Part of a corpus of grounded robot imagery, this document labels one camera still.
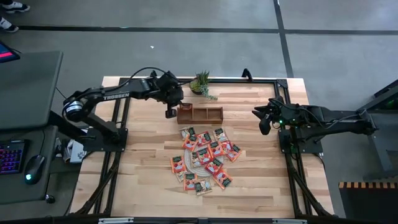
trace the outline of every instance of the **keyboard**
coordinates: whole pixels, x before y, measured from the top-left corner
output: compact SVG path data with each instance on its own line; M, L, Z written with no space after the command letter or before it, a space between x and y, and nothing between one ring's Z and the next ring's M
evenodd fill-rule
M0 175L21 172L27 142L27 140L0 141Z

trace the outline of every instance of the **wooden table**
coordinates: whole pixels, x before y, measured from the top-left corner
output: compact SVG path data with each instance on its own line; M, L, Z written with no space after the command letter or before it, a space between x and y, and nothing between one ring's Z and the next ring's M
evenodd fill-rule
M103 86L117 85L119 78L104 77ZM303 79L287 80L291 101L308 104ZM166 106L162 103L132 99L127 122L129 138L119 166L112 216L294 217L286 163L280 153L277 131L272 129L269 135L263 136L258 127L259 120L251 113L255 106L266 105L268 98L274 97L273 86L211 83L210 94L218 96L217 101L194 95L187 86L183 90L184 102L194 106L223 107L222 127L230 140L243 150L234 163L225 159L224 167L233 178L231 185L221 190L211 179L213 191L209 194L196 196L194 191L184 191L170 168L170 158L182 156L184 152L178 132L183 125L178 125L176 118L165 118ZM114 101L100 103L96 114L111 120L113 108ZM219 125L194 127L200 133L219 128ZM71 212L78 210L97 187L103 157L103 152L95 152L83 161ZM309 189L326 210L333 213L319 158L311 154L302 157ZM298 194L301 209L305 211L300 190Z

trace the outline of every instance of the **wooden caddy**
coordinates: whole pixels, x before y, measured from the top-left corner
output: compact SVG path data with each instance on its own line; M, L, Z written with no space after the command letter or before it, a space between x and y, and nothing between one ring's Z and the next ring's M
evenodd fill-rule
M222 124L223 108L194 108L192 104L185 104L177 110L178 124Z

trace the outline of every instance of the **snack packet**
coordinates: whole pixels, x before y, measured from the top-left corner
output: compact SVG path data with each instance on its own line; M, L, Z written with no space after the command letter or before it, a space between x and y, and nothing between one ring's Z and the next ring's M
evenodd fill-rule
M222 188L225 189L231 182L232 177L230 177L225 170L221 169L218 174L213 175L214 180L216 183Z
M171 158L170 163L172 164L173 174L187 170L187 168L185 167L184 158L181 156Z
M207 147L209 148L209 151L213 158L225 155L223 148L221 147L220 143L217 141L208 144Z
M195 190L197 178L197 174L184 174L184 190Z
M197 195L202 195L212 191L209 179L202 179L195 182L195 191Z
M189 127L185 127L179 130L180 134L182 136L182 140L184 140L185 138L187 138L187 135L195 135L195 130L193 129L192 126Z
M227 156L232 162L234 162L234 161L239 157L239 155L240 155L241 153L242 153L241 148L239 148L237 145L233 144L233 145L232 145L232 149L228 151L228 153L227 153L226 156Z
M227 155L230 150L232 150L232 144L230 141L225 141L221 143L221 148L224 151L224 154Z
M199 151L197 151L197 154L198 154L198 158L199 158L201 165L205 165L205 164L211 162L211 160L212 160L212 157L211 157L211 154L209 153L208 148L200 149Z
M206 166L205 169L211 173L212 175L215 175L220 171L224 164L219 161L217 158L214 158L213 161L209 162Z
M211 142L211 138L208 131L197 134L197 137L198 137L198 147L202 147L205 144L209 144Z
M222 128L218 128L213 131L214 137L219 142L228 141L228 137L226 136L224 130Z
M191 166L192 167L200 167L201 166L197 152L192 152Z
M188 134L184 140L184 143L182 144L182 147L184 149L188 149L189 151L193 152L197 144L198 144L198 138L195 135Z
M179 182L183 181L184 180L184 174L186 174L187 172L188 171L184 170L184 171L176 173L175 176L177 177L177 180Z

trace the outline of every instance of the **gray floor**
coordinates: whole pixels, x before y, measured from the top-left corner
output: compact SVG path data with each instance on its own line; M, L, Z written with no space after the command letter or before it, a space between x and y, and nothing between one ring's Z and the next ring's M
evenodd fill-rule
M28 26L278 28L272 0L25 2L30 12L6 18ZM398 29L395 0L279 3L286 29ZM278 34L22 30L0 39L22 52L64 51L58 87L66 95L100 85L105 75L130 75L148 65L176 75L210 70L238 77L248 68L255 77L287 76ZM287 35L294 77L304 78L310 103L334 110L355 110L398 78L397 43L398 35ZM365 136L328 136L322 144L335 213L344 217L338 182L360 181L379 163Z

